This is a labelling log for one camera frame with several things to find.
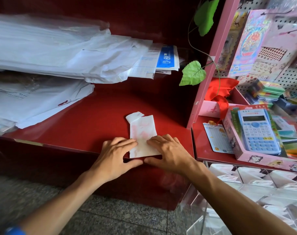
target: calculator button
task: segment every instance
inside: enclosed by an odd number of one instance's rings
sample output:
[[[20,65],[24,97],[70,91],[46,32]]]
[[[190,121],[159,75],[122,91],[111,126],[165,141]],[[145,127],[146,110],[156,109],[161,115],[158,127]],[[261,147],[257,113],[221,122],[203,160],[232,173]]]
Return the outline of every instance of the calculator button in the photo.
[[[253,122],[253,123],[252,123],[252,126],[255,127],[255,128],[258,128],[258,127],[259,127],[259,123],[257,123],[257,122]]]

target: blue wristband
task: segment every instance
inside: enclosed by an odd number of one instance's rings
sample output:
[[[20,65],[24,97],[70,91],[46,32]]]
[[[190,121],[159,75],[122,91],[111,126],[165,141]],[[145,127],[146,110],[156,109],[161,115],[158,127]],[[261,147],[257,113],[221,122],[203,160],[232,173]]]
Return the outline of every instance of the blue wristband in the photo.
[[[26,235],[19,227],[10,227],[6,230],[5,235]]]

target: hand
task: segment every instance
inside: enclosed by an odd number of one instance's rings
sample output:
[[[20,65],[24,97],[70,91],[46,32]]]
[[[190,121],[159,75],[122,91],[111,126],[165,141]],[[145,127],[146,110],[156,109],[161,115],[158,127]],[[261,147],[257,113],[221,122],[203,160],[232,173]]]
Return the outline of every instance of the hand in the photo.
[[[147,141],[147,144],[156,148],[163,156],[161,160],[154,157],[144,159],[147,164],[185,175],[191,163],[195,161],[179,140],[169,134],[154,136]]]
[[[143,161],[139,159],[133,159],[127,163],[123,162],[124,154],[137,144],[135,139],[125,138],[114,138],[112,141],[105,141],[101,154],[88,170],[88,173],[92,172],[96,180],[102,180],[102,183],[105,183],[120,177],[133,167],[140,166]]]

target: gray floor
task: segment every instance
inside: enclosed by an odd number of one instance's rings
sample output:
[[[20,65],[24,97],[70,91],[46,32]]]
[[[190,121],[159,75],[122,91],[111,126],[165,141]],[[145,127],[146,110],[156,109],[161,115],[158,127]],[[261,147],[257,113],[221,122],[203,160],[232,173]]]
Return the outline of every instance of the gray floor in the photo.
[[[0,234],[54,197],[60,188],[0,176]],[[176,231],[175,213],[92,195],[61,234],[167,234]]]

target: forearm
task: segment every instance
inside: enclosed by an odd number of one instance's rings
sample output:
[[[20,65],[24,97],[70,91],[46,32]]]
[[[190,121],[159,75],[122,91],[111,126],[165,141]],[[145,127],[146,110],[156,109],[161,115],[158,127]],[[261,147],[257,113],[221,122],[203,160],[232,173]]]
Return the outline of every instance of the forearm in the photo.
[[[191,163],[186,176],[233,235],[297,235],[275,215],[215,177],[203,163]]]
[[[26,235],[57,235],[70,218],[99,187],[92,186],[88,173],[82,174],[71,186],[39,207],[20,223]]]

